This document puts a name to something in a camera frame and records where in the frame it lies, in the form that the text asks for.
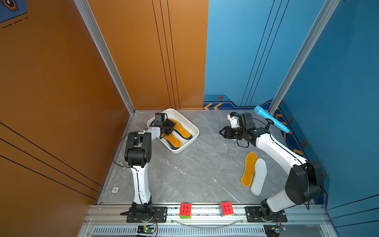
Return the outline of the white plastic storage box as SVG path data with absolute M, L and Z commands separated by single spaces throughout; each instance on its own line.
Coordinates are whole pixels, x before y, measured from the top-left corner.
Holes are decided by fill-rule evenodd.
M 175 109 L 162 111 L 165 118 L 170 119 L 175 125 L 170 135 L 159 139 L 172 153 L 178 154 L 193 143 L 198 135 L 199 129 Z

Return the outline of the white insole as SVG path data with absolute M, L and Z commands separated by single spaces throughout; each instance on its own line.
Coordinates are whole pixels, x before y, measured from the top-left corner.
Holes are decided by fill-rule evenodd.
M 267 176 L 266 162 L 259 158 L 255 163 L 255 173 L 250 187 L 251 193 L 259 196 L 262 192 L 263 185 Z

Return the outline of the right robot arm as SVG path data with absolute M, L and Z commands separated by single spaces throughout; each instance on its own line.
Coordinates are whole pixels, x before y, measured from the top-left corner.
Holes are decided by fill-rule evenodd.
M 278 218 L 284 209 L 302 205 L 323 195 L 325 187 L 321 164 L 316 160 L 308 161 L 291 151 L 274 139 L 269 131 L 271 125 L 285 133 L 289 129 L 264 110 L 258 114 L 267 121 L 265 127 L 256 127 L 250 113 L 231 112 L 228 114 L 231 124 L 220 130 L 220 134 L 226 139 L 245 140 L 248 145 L 264 151 L 288 174 L 285 188 L 261 203 L 261 217 L 269 222 Z

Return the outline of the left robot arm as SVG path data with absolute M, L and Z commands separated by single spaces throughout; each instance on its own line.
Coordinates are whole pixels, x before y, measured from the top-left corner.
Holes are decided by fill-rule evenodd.
M 152 195 L 148 184 L 148 165 L 152 159 L 152 141 L 170 135 L 175 123 L 165 113 L 156 113 L 151 125 L 127 135 L 124 158 L 131 169 L 134 201 L 127 212 L 127 222 L 150 222 L 154 217 Z

